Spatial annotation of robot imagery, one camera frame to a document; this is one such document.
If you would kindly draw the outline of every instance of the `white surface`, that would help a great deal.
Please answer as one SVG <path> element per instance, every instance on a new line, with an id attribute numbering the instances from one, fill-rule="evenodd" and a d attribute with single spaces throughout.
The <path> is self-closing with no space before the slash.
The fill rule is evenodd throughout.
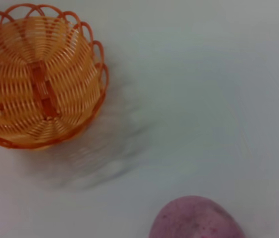
<path id="1" fill-rule="evenodd" d="M 24 154 L 0 148 L 0 238 L 146 238 L 158 211 L 189 194 L 220 203 L 250 238 L 279 238 L 279 0 L 46 3 L 77 12 L 105 45 L 111 113 L 127 133 L 88 156 L 129 157 L 130 169 L 86 189 L 46 187 L 52 176 L 29 176 Z"/>

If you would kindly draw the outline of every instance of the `purple object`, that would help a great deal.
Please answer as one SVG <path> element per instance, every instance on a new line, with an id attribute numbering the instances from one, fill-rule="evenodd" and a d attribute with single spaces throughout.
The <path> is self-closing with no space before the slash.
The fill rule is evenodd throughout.
<path id="1" fill-rule="evenodd" d="M 158 214 L 149 238 L 245 238 L 236 221 L 215 202 L 197 196 L 178 198 Z"/>

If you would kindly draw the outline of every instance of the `basket weave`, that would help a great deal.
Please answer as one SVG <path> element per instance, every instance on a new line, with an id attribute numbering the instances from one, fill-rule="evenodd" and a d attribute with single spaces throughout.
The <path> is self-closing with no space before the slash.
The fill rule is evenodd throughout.
<path id="1" fill-rule="evenodd" d="M 14 19 L 9 13 L 17 7 L 31 9 Z M 44 7 L 57 17 L 45 16 Z M 30 16 L 34 11 L 40 16 Z M 109 81 L 90 26 L 50 5 L 18 4 L 0 17 L 0 146 L 37 149 L 78 135 L 95 118 Z"/>

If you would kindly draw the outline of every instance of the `basket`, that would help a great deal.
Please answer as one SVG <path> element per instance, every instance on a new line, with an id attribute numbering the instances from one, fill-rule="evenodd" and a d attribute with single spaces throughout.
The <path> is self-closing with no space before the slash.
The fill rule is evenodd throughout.
<path id="1" fill-rule="evenodd" d="M 18 7 L 30 10 L 14 19 Z M 46 16 L 46 7 L 57 16 Z M 96 117 L 108 82 L 103 46 L 75 13 L 29 3 L 0 11 L 0 146 L 37 149 L 73 138 Z"/>

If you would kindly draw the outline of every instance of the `orange wicker basket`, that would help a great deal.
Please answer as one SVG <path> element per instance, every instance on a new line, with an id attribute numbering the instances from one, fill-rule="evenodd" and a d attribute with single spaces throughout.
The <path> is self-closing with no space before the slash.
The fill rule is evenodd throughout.
<path id="1" fill-rule="evenodd" d="M 30 10 L 14 19 L 18 7 Z M 46 7 L 57 16 L 46 16 Z M 0 11 L 0 146 L 37 149 L 73 138 L 97 115 L 108 82 L 103 47 L 75 13 L 29 3 Z"/>

